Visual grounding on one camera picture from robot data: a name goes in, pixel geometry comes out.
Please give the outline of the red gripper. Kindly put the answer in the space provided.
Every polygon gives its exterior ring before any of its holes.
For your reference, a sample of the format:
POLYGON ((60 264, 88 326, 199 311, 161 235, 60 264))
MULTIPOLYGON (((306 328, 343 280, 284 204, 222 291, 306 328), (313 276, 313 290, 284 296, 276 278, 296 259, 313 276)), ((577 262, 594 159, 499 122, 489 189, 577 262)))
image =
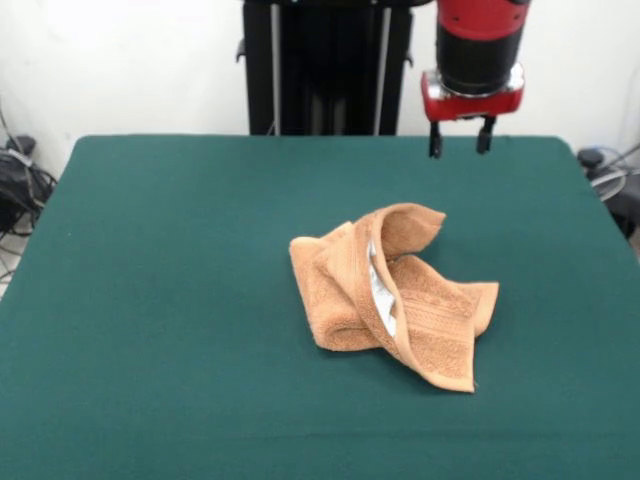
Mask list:
POLYGON ((421 92, 426 117, 430 121, 430 158, 440 159, 443 137, 440 122, 483 117, 484 123, 476 142, 476 152, 486 154, 491 149, 497 116, 515 112, 521 104, 525 86, 524 68, 517 62, 510 71, 504 88, 488 95, 468 96, 447 90, 437 69, 422 74, 421 92))

